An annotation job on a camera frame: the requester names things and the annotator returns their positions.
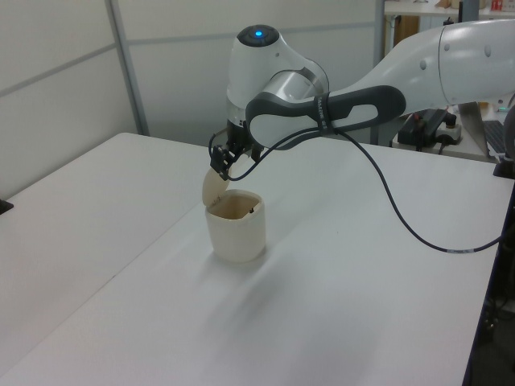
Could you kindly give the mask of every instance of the floor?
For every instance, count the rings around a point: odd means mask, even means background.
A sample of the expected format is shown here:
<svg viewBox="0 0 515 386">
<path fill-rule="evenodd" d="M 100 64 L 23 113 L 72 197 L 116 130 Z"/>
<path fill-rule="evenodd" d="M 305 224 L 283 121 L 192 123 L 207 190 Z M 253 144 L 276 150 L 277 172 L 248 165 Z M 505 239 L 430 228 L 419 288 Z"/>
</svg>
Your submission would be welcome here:
<svg viewBox="0 0 515 386">
<path fill-rule="evenodd" d="M 514 386 L 515 314 L 503 312 L 492 331 L 480 329 L 475 346 L 471 355 L 472 379 L 463 385 Z"/>
</svg>

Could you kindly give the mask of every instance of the cup rim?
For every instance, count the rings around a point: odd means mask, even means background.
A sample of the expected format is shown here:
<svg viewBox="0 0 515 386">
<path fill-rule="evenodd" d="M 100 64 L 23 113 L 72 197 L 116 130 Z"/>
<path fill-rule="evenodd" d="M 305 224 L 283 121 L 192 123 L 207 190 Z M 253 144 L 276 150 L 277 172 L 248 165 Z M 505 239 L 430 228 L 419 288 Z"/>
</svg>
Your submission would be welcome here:
<svg viewBox="0 0 515 386">
<path fill-rule="evenodd" d="M 244 191 L 242 189 L 229 189 L 229 190 L 225 191 L 224 194 L 220 196 L 220 198 L 225 197 L 226 195 L 243 195 L 243 196 L 252 197 L 254 199 L 257 199 L 258 202 L 257 202 L 256 206 L 254 207 L 254 212 L 252 212 L 252 213 L 248 212 L 240 219 L 225 219 L 223 217 L 215 216 L 209 211 L 212 207 L 215 207 L 220 202 L 218 200 L 214 204 L 206 207 L 206 210 L 205 210 L 206 216 L 209 216 L 211 219 L 213 219 L 215 221 L 220 221 L 220 222 L 224 222 L 224 223 L 228 223 L 228 222 L 229 223 L 238 223 L 238 222 L 242 222 L 244 220 L 248 220 L 250 217 L 256 216 L 262 210 L 263 198 L 260 195 L 253 193 L 252 191 Z"/>
</svg>

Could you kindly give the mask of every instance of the white cup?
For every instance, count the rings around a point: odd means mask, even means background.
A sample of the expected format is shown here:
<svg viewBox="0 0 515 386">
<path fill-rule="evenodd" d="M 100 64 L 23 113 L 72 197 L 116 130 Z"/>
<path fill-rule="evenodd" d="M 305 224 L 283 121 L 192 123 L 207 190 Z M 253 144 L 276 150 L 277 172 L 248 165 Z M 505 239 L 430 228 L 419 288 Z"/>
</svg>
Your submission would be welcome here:
<svg viewBox="0 0 515 386">
<path fill-rule="evenodd" d="M 209 236 L 215 254 L 245 263 L 265 248 L 265 204 L 259 195 L 238 189 L 225 191 L 206 207 Z"/>
</svg>

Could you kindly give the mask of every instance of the cup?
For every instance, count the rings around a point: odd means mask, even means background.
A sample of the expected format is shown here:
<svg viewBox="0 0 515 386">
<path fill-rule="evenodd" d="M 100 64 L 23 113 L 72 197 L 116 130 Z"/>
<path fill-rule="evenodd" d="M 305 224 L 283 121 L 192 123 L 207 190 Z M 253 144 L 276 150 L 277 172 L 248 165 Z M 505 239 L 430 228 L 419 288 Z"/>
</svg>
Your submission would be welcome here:
<svg viewBox="0 0 515 386">
<path fill-rule="evenodd" d="M 265 248 L 265 204 L 259 195 L 225 191 L 206 207 L 209 237 L 215 254 L 233 263 L 258 257 Z"/>
</svg>

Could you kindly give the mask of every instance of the white wall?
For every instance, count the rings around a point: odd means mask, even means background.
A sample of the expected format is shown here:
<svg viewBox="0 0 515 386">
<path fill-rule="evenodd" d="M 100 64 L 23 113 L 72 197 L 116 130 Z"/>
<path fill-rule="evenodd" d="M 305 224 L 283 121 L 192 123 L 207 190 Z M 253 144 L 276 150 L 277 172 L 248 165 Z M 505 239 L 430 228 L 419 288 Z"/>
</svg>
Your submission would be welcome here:
<svg viewBox="0 0 515 386">
<path fill-rule="evenodd" d="M 136 132 L 104 0 L 0 6 L 0 197 Z"/>
<path fill-rule="evenodd" d="M 115 0 L 150 135 L 207 145 L 225 126 L 236 34 L 262 23 L 326 70 L 332 89 L 373 67 L 376 0 Z"/>
</svg>

